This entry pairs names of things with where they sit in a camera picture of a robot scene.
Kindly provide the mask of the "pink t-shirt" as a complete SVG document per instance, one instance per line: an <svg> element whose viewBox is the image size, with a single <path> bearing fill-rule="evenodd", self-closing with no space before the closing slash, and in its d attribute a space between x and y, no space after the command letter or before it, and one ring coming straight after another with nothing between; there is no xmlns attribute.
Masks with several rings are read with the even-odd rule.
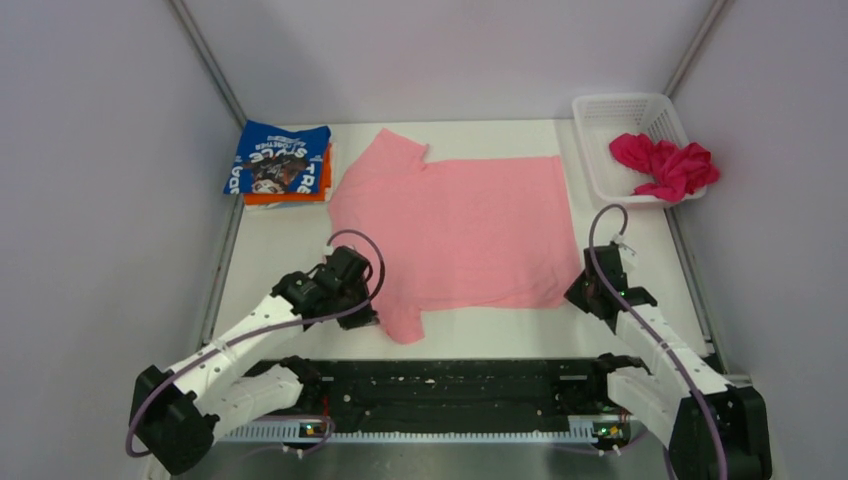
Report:
<svg viewBox="0 0 848 480"><path fill-rule="evenodd" d="M581 270L560 157L427 153L380 131L328 205L336 243L385 265L369 283L384 332L412 344L426 312L559 306Z"/></svg>

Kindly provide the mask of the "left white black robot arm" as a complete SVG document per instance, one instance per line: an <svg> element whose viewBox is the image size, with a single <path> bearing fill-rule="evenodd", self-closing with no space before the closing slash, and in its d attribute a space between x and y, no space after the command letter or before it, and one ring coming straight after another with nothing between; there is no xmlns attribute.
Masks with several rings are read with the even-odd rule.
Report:
<svg viewBox="0 0 848 480"><path fill-rule="evenodd" d="M375 322L368 282L380 268L347 246L330 247L308 272L284 275L246 316L197 352L135 379L126 452L152 456L172 475L197 466L231 431L276 410L308 413L320 386L300 358L248 371L316 324Z"/></svg>

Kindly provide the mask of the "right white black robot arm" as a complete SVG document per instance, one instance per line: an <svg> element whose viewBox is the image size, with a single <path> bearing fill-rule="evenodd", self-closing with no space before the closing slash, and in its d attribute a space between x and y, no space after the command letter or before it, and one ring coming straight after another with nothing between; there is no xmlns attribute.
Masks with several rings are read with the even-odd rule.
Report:
<svg viewBox="0 0 848 480"><path fill-rule="evenodd" d="M586 397L600 412L621 407L666 451L678 479L769 479L773 475L766 403L707 364L663 317L657 300L630 286L621 245L588 247L585 268L565 293L605 323L630 355L591 364Z"/></svg>

